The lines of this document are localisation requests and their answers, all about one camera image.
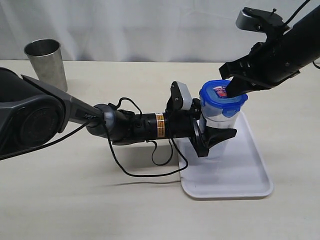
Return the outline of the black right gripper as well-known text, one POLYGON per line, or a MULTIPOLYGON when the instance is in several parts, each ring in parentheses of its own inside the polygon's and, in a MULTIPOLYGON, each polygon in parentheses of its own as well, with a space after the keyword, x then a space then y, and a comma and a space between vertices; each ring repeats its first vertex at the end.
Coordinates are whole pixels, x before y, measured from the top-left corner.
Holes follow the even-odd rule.
POLYGON ((222 79, 232 78, 226 87, 228 97, 272 89, 300 74, 300 67, 286 59, 279 46, 256 43, 248 55, 224 63, 222 79))

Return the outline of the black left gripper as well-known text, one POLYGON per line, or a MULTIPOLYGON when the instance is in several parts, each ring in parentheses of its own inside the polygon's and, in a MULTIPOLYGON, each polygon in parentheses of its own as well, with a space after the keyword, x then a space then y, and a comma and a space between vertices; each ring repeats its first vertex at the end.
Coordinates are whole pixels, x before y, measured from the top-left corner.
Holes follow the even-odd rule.
POLYGON ((189 110, 175 109, 170 98, 165 109, 168 136, 174 139, 187 138, 199 158, 206 157, 209 149, 223 141, 234 138, 235 128, 215 128, 201 122, 201 101, 194 98, 189 110))

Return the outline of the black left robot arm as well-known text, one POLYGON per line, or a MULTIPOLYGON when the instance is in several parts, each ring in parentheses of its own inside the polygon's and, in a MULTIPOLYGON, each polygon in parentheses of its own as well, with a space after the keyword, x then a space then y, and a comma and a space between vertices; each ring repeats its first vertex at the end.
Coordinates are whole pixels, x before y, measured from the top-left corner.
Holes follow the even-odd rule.
POLYGON ((114 104, 91 106, 70 94, 7 68, 0 70, 0 157, 8 159, 40 149, 69 122, 84 125, 116 146, 187 138, 199 157, 234 138, 232 128, 200 128, 200 101, 183 110, 170 98, 163 113, 134 113, 114 104))

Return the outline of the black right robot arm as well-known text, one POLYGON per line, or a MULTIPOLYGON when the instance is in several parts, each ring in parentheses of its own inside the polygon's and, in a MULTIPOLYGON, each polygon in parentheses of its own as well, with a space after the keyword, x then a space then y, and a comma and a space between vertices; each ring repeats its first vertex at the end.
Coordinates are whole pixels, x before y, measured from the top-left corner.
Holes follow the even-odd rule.
POLYGON ((245 31, 264 33, 266 40, 257 42, 249 53, 219 68, 229 98, 270 90, 295 77, 300 69, 320 57, 320 8, 317 6, 292 27, 289 23, 308 4, 304 1, 287 21, 276 10, 244 7, 236 26, 245 31))

